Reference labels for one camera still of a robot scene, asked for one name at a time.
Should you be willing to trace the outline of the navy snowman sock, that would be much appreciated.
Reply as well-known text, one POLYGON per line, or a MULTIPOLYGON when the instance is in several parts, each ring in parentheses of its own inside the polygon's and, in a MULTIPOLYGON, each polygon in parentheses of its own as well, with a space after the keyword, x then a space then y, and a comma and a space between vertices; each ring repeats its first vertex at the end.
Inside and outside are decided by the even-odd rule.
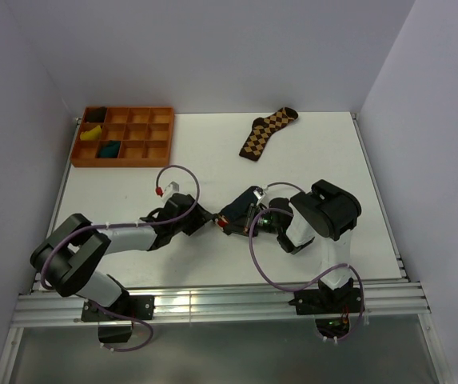
POLYGON ((256 198, 253 195, 253 188, 254 186, 248 187, 230 204, 221 209, 221 211, 217 214, 217 224, 220 228, 230 222, 235 222, 243 215, 246 215, 251 204, 256 205, 256 198))

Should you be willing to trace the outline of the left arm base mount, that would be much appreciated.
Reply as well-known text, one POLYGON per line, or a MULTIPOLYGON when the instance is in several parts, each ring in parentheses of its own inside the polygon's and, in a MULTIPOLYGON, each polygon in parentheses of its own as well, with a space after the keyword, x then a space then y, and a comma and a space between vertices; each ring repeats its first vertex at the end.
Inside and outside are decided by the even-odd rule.
POLYGON ((116 352, 139 350, 153 338, 153 327, 148 321, 153 319, 154 302, 153 295, 126 295, 107 308, 87 301, 82 309, 81 321, 98 323, 98 341, 106 349, 116 352), (140 345, 126 346, 136 325, 148 330, 146 340, 140 345))

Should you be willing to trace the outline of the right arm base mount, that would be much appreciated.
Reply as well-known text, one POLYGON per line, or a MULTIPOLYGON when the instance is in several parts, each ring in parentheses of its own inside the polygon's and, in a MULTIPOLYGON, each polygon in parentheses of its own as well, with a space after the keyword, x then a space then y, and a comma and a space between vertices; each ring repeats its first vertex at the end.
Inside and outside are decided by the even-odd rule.
POLYGON ((364 300, 359 288, 352 285, 335 290, 319 285, 316 290, 301 290, 289 301, 299 316, 320 315, 315 320, 316 328, 322 338, 333 341, 347 336, 351 329, 351 314, 364 314, 364 300))

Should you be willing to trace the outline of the green reindeer sock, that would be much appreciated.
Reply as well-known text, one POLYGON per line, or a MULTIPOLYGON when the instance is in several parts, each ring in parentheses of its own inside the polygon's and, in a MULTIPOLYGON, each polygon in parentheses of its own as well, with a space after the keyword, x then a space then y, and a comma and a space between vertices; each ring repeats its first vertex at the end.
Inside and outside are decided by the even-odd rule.
POLYGON ((120 147, 120 141, 108 141, 100 147, 98 158, 117 158, 120 147))

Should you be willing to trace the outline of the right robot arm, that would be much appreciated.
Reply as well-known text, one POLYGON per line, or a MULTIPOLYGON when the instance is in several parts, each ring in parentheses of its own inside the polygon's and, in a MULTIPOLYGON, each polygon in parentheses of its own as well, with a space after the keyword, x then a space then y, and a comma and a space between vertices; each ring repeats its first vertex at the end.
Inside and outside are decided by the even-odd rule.
POLYGON ((273 198, 264 203, 272 186, 290 186, 273 182, 250 186, 216 214, 215 223, 227 234, 257 236, 273 234, 282 250, 297 254, 314 242, 321 252, 321 276, 317 288, 296 289, 289 303, 298 314, 327 314, 358 311, 363 298, 354 286, 349 268, 352 231, 361 215, 361 205, 348 191, 321 179, 309 192, 291 185, 298 193, 291 198, 273 198))

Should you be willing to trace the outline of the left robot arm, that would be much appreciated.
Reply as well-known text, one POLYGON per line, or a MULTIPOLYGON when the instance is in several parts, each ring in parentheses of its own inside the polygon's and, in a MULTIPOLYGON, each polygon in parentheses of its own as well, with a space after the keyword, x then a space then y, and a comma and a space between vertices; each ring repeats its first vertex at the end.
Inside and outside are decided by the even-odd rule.
POLYGON ((172 238, 188 236, 213 214, 189 194, 175 193, 165 205, 130 226, 94 226, 83 214, 70 215, 30 256, 31 266, 62 297, 77 295, 98 304, 110 319, 133 315, 129 292, 115 278, 97 271, 102 258, 129 250, 155 251, 172 238))

